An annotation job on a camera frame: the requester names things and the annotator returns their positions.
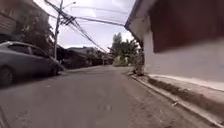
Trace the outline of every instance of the house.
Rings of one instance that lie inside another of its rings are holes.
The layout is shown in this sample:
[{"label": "house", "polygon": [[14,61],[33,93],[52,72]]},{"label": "house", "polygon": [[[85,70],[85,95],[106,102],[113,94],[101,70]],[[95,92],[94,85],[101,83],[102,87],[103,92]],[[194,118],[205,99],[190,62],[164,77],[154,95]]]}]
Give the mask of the house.
[{"label": "house", "polygon": [[67,69],[87,67],[88,57],[82,53],[57,46],[57,60]]},{"label": "house", "polygon": [[125,28],[151,76],[224,87],[223,0],[136,0]]},{"label": "house", "polygon": [[105,59],[103,59],[103,56],[105,56],[104,52],[99,51],[97,48],[94,47],[83,47],[83,48],[77,48],[77,47],[71,47],[69,50],[72,50],[79,55],[85,56],[87,58],[87,65],[89,66],[97,66],[97,65],[103,65],[105,63]]},{"label": "house", "polygon": [[1,0],[0,1],[0,42],[20,40],[20,33],[30,13],[39,15],[48,23],[49,15],[33,0]]}]

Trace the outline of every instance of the sky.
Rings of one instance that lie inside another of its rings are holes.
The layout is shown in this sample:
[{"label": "sky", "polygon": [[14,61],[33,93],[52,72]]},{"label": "sky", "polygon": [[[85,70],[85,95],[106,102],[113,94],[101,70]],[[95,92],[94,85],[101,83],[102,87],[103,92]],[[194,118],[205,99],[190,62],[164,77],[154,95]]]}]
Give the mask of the sky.
[{"label": "sky", "polygon": [[[46,5],[44,0],[34,1],[39,6],[41,6],[47,13],[57,16],[57,13],[50,6]],[[60,0],[49,1],[57,6],[60,5]],[[76,2],[75,5],[70,5],[64,9],[66,13],[77,17],[106,19],[114,22],[119,22],[121,24],[126,23],[127,18],[135,2],[135,0],[64,0],[64,6],[74,1]],[[86,9],[80,7],[94,7],[100,9],[115,10],[122,13]],[[88,32],[88,34],[93,38],[93,40],[106,51],[108,51],[107,48],[112,45],[114,34],[121,32],[123,40],[133,39],[131,34],[126,31],[124,27],[121,26],[114,26],[83,20],[78,20],[78,22]],[[54,18],[50,18],[49,23],[54,28],[56,20]],[[77,32],[75,32],[68,26],[60,26],[60,33],[58,38],[59,45],[64,48],[94,46],[90,41],[80,36]]]}]

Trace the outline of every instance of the car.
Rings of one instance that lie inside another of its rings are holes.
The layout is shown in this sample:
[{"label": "car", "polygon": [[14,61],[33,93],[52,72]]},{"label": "car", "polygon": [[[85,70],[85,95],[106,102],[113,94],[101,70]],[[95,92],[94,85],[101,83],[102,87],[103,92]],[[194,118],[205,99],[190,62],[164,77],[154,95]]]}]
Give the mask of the car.
[{"label": "car", "polygon": [[30,44],[7,41],[0,44],[0,85],[10,85],[18,77],[58,75],[60,63]]}]

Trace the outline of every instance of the utility pole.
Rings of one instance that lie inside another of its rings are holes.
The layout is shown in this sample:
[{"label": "utility pole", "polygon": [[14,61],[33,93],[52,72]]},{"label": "utility pole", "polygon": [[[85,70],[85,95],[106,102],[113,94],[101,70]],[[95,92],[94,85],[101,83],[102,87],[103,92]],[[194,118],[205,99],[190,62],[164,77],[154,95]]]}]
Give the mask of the utility pole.
[{"label": "utility pole", "polygon": [[105,63],[104,63],[104,58],[103,58],[103,66],[105,65]]},{"label": "utility pole", "polygon": [[61,11],[63,9],[63,0],[61,0],[59,12],[58,12],[58,17],[57,17],[57,22],[56,22],[56,28],[55,28],[55,37],[54,37],[54,58],[57,59],[57,44],[58,44],[58,34],[59,34],[59,26],[61,22]]}]

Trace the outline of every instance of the window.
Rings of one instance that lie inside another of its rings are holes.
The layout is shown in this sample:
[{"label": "window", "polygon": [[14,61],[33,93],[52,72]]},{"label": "window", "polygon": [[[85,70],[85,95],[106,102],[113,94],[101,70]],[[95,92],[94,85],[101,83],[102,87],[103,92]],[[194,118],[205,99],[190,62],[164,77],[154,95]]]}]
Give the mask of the window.
[{"label": "window", "polygon": [[19,53],[29,54],[28,47],[24,46],[24,45],[11,45],[11,46],[9,46],[9,49],[19,52]]},{"label": "window", "polygon": [[46,55],[44,52],[42,52],[41,50],[39,50],[37,48],[32,47],[31,49],[32,49],[33,55],[35,55],[35,56],[44,57],[44,58],[48,57],[48,55]]}]

